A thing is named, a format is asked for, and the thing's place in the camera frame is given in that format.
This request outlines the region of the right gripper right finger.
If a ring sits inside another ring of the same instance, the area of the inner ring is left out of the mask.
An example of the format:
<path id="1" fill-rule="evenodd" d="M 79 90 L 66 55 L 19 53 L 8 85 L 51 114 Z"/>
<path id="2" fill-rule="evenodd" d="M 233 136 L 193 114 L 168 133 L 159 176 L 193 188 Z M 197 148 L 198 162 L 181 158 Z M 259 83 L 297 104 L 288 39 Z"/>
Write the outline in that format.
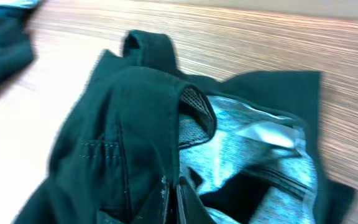
<path id="1" fill-rule="evenodd" d="M 185 177 L 180 177 L 177 191 L 177 223 L 215 224 L 198 195 Z"/>

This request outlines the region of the black shorts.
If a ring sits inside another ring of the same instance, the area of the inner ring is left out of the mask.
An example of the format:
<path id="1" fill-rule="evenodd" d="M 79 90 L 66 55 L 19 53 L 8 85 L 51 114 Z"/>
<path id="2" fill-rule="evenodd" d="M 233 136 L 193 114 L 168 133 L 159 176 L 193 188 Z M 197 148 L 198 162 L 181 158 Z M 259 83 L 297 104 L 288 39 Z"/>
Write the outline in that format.
<path id="1" fill-rule="evenodd" d="M 341 223 L 356 191 L 319 156 L 320 77 L 187 75 L 167 35 L 132 30 L 121 57 L 103 53 L 16 223 L 131 223 L 162 177 L 166 223 L 180 177 L 215 223 Z"/>

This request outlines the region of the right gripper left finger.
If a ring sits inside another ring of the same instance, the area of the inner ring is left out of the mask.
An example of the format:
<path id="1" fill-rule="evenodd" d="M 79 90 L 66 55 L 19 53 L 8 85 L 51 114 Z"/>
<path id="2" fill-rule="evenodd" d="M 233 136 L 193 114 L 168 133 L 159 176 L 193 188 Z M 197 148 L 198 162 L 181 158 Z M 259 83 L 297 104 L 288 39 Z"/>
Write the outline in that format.
<path id="1" fill-rule="evenodd" d="M 170 184 L 162 177 L 150 192 L 132 224 L 166 224 L 170 204 Z"/>

